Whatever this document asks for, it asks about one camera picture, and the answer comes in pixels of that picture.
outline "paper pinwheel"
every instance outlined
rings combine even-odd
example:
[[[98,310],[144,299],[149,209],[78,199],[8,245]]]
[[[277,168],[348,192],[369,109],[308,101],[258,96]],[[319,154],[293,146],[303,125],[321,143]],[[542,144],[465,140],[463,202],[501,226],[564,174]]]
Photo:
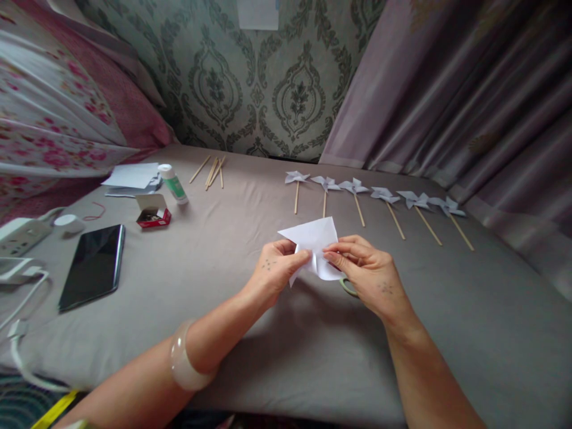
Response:
[[[331,178],[323,178],[322,176],[317,176],[311,178],[312,181],[319,183],[324,188],[324,210],[322,211],[322,217],[326,217],[326,201],[328,199],[328,189],[332,189],[334,191],[341,191],[341,188],[335,184],[335,180]]]
[[[436,197],[429,198],[429,203],[441,207],[441,210],[443,210],[443,213],[447,217],[451,217],[451,215],[457,215],[463,217],[467,216],[465,212],[459,210],[459,203],[451,200],[451,198],[449,197],[447,197],[446,201],[443,201],[441,198],[436,198]]]
[[[374,193],[371,194],[371,197],[379,198],[380,200],[384,200],[386,202],[387,208],[389,209],[393,221],[395,222],[395,226],[397,227],[397,230],[399,231],[401,238],[405,240],[405,236],[403,234],[403,231],[401,230],[401,225],[399,225],[399,222],[395,217],[395,213],[393,213],[393,209],[391,208],[391,205],[396,201],[399,201],[401,197],[394,197],[391,191],[387,188],[376,188],[375,186],[372,186],[371,188],[374,190]]]
[[[465,240],[465,243],[467,244],[469,249],[471,249],[471,251],[475,251],[475,248],[472,246],[472,243],[469,241],[469,239],[465,235],[465,232],[461,229],[461,226],[456,221],[455,217],[451,216],[451,215],[463,216],[463,217],[467,216],[467,214],[465,212],[463,212],[462,210],[459,210],[459,203],[457,203],[456,201],[453,201],[449,197],[447,197],[446,201],[443,201],[441,198],[433,197],[433,198],[429,198],[429,202],[431,204],[435,204],[436,206],[441,207],[441,210],[443,210],[443,213],[445,214],[445,216],[449,217],[453,221],[453,224],[457,228],[457,231],[459,231],[459,234],[461,235],[463,240]]]
[[[431,232],[435,241],[437,241],[437,244],[442,246],[443,243],[441,243],[441,240],[439,240],[439,237],[437,236],[437,234],[435,234],[435,231],[433,231],[433,228],[431,227],[431,225],[429,225],[429,222],[427,222],[427,219],[425,218],[425,216],[423,216],[423,213],[421,213],[419,209],[419,207],[422,207],[423,209],[431,211],[431,209],[427,205],[427,203],[429,202],[429,197],[427,196],[427,194],[423,192],[421,196],[418,197],[412,191],[397,191],[397,193],[401,195],[403,198],[405,198],[405,204],[407,205],[408,209],[411,209],[411,207],[415,207],[415,210],[423,220],[423,223],[426,225],[427,229],[429,229],[429,231]]]
[[[369,191],[368,188],[362,186],[362,181],[353,178],[353,182],[345,181],[340,183],[340,188],[350,191],[353,194],[353,198],[356,200],[357,212],[359,213],[359,219],[362,221],[362,226],[365,228],[365,221],[363,220],[362,209],[359,207],[358,193]]]
[[[306,179],[310,177],[310,175],[303,175],[299,171],[295,172],[286,172],[288,176],[286,176],[286,180],[284,181],[285,184],[289,184],[292,182],[296,182],[296,203],[294,204],[294,214],[298,214],[298,192],[300,191],[300,182],[306,182]]]
[[[376,188],[375,186],[372,186],[371,188],[374,190],[374,193],[371,194],[372,198],[379,198],[380,200],[384,200],[390,204],[401,200],[401,197],[394,197],[391,191],[387,188]]]
[[[352,194],[356,195],[358,192],[369,191],[368,188],[362,186],[362,181],[353,178],[353,182],[345,181],[339,184],[340,188],[350,191]]]
[[[331,266],[323,257],[322,249],[338,242],[334,219],[331,216],[283,229],[278,233],[296,243],[294,253],[304,249],[312,250],[312,259],[300,269],[307,269],[322,280],[339,280],[345,277],[341,271]],[[290,287],[296,280],[300,269],[290,277]]]
[[[431,210],[429,205],[427,205],[429,202],[429,196],[426,193],[423,192],[419,197],[412,191],[397,191],[397,193],[405,198],[405,204],[407,205],[408,209],[415,206]]]

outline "hand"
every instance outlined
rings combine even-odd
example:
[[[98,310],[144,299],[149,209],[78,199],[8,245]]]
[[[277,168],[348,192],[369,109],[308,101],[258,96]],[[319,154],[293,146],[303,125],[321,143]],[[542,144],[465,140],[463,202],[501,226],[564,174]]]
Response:
[[[365,306],[384,322],[412,312],[393,258],[359,235],[340,238],[324,249],[324,258],[343,271]]]
[[[244,291],[262,296],[264,310],[272,307],[292,275],[312,256],[310,250],[294,254],[296,244],[279,240],[265,244]]]

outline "left hand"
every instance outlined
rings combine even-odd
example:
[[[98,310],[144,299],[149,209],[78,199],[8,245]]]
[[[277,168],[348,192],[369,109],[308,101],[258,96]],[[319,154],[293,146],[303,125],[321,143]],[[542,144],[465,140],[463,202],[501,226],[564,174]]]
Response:
[[[252,277],[244,287],[245,292],[261,296],[265,310],[276,304],[278,295],[298,268],[308,263],[310,250],[294,254],[296,244],[290,240],[279,240],[265,244],[254,268]]]

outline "small red box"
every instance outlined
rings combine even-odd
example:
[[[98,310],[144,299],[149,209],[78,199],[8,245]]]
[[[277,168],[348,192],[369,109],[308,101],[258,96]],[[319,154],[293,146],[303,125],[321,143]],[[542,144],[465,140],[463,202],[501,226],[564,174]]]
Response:
[[[171,212],[167,208],[165,198],[161,194],[136,195],[135,198],[141,209],[141,214],[136,221],[140,227],[153,228],[154,226],[165,226],[171,223]],[[159,219],[143,220],[148,215],[157,216]]]

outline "yellow ruler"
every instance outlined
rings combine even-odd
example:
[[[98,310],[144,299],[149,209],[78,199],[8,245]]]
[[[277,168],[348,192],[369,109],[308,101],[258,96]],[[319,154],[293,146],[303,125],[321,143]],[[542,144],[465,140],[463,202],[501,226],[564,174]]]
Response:
[[[70,393],[61,398],[55,405],[36,422],[32,429],[48,429],[56,419],[70,406],[76,398],[77,390],[72,390]]]

